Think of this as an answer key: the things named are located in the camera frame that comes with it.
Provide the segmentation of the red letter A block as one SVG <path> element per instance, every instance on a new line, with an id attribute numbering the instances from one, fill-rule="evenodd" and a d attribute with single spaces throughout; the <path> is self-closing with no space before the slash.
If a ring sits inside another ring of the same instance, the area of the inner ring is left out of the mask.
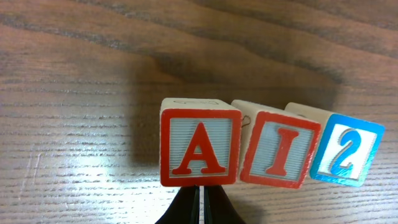
<path id="1" fill-rule="evenodd" d="M 243 114 L 217 99 L 164 98 L 160 183 L 165 187 L 236 181 Z"/>

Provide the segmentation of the red letter I block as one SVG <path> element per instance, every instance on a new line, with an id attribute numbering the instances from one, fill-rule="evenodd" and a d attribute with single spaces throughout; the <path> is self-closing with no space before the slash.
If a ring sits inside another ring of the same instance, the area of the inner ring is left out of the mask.
<path id="1" fill-rule="evenodd" d="M 320 137 L 321 124 L 250 101 L 233 100 L 231 105 L 243 114 L 240 181 L 301 188 Z"/>

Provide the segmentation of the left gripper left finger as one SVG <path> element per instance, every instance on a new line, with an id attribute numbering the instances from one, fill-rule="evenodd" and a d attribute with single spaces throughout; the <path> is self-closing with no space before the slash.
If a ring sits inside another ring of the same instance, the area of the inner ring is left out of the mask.
<path id="1" fill-rule="evenodd" d="M 181 187 L 165 213 L 155 224 L 199 224 L 200 188 Z"/>

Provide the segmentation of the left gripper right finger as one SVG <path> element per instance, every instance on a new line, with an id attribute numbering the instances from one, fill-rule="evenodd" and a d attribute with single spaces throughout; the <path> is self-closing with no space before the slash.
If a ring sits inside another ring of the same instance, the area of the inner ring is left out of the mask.
<path id="1" fill-rule="evenodd" d="M 205 224 L 246 224 L 221 185 L 204 186 Z"/>

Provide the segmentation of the blue number 2 block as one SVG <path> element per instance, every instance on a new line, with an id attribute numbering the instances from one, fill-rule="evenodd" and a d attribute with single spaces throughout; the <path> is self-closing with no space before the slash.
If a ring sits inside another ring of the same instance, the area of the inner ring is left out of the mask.
<path id="1" fill-rule="evenodd" d="M 352 187 L 364 184 L 385 133 L 383 125 L 293 102 L 285 110 L 321 124 L 309 172 L 312 179 Z"/>

